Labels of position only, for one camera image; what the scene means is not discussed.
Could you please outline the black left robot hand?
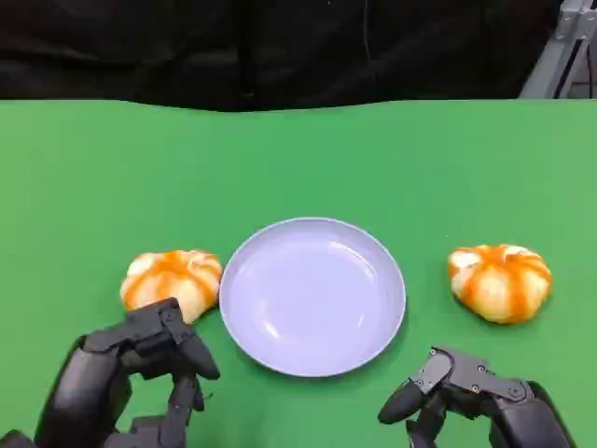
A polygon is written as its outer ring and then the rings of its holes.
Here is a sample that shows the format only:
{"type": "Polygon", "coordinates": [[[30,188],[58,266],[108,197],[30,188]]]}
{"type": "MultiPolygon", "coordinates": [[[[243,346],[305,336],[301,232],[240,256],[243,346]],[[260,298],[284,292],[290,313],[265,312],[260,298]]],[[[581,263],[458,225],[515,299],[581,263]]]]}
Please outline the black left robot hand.
{"type": "Polygon", "coordinates": [[[190,416],[204,408],[199,380],[218,367],[170,298],[125,314],[122,322],[76,340],[41,413],[39,447],[183,447],[190,416]],[[132,395],[131,376],[169,375],[163,415],[138,417],[126,432],[117,422],[132,395]]]}

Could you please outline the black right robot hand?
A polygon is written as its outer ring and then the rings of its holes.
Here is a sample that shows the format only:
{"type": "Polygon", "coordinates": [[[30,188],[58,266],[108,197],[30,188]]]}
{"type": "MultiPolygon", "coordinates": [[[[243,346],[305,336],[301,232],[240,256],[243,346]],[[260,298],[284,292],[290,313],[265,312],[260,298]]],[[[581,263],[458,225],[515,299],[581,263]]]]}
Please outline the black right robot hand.
{"type": "Polygon", "coordinates": [[[383,404],[382,424],[404,422],[411,447],[435,447],[448,413],[490,419],[492,447],[575,447],[560,413],[539,383],[506,378],[487,361],[433,346],[425,363],[383,404]]]}

